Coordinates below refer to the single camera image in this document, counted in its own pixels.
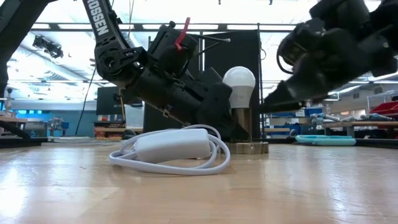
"blue tray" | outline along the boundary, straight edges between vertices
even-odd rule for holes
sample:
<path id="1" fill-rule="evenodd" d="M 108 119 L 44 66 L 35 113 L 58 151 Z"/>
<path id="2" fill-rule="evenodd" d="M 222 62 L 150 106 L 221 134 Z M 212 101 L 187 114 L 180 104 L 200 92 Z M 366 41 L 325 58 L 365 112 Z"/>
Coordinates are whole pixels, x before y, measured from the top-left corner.
<path id="1" fill-rule="evenodd" d="M 356 144 L 356 140 L 351 136 L 298 135 L 296 141 L 316 146 L 354 146 Z"/>

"lamp base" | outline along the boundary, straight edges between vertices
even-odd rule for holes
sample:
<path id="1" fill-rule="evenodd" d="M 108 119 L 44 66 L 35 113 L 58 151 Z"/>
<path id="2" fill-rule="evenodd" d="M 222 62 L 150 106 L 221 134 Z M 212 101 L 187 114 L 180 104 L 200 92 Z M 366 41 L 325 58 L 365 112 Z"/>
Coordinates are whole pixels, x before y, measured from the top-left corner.
<path id="1" fill-rule="evenodd" d="M 227 142 L 231 154 L 267 154 L 268 142 Z"/>

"white light bulb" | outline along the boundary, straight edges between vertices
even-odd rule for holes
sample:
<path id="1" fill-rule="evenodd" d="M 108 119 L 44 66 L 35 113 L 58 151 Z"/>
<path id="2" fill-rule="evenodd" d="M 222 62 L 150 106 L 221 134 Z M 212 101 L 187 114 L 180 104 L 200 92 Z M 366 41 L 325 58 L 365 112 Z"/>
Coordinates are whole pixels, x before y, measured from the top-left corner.
<path id="1" fill-rule="evenodd" d="M 225 73 L 223 83 L 232 88 L 229 98 L 231 108 L 249 108 L 256 79 L 248 68 L 238 66 L 229 69 Z"/>

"red object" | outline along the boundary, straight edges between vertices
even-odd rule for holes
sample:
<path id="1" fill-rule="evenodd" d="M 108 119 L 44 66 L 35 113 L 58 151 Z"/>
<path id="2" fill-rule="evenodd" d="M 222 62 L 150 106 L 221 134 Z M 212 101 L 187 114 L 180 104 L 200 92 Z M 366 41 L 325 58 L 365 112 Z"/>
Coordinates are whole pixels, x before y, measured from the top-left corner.
<path id="1" fill-rule="evenodd" d="M 398 118 L 398 101 L 382 103 L 374 108 L 370 113 L 378 113 L 390 118 Z"/>
<path id="2" fill-rule="evenodd" d="M 185 20 L 185 24 L 184 24 L 184 29 L 182 29 L 181 34 L 179 35 L 179 37 L 177 38 L 177 40 L 175 40 L 175 46 L 177 47 L 178 50 L 182 50 L 181 48 L 181 41 L 185 38 L 185 36 L 187 35 L 187 31 L 188 31 L 188 26 L 189 23 L 191 21 L 190 17 L 187 17 L 187 19 Z"/>

